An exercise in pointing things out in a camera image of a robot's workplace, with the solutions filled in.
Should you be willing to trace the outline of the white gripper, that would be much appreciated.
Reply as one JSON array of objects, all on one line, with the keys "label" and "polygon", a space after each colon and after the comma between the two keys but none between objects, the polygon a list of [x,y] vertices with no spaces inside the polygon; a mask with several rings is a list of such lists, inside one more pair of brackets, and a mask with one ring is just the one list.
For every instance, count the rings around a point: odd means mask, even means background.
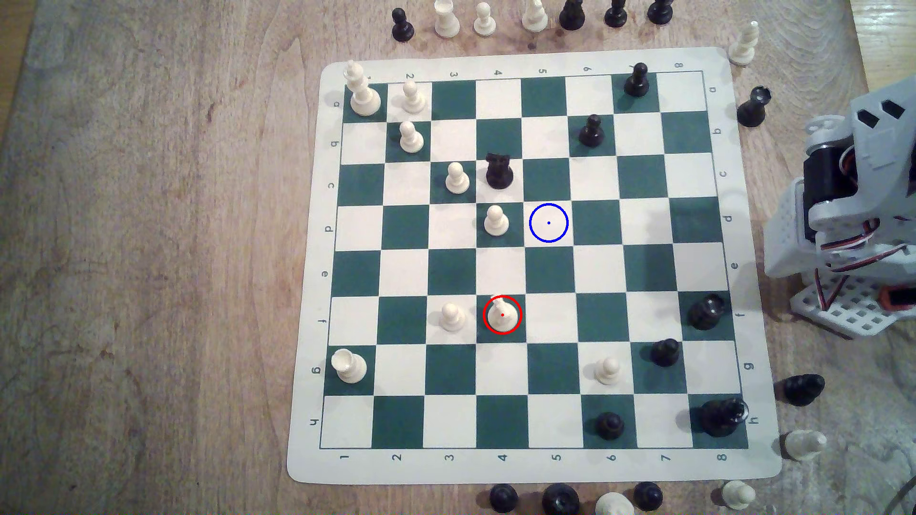
[{"label": "white gripper", "polygon": [[910,196],[915,76],[853,99],[857,193],[864,205],[901,205]]}]

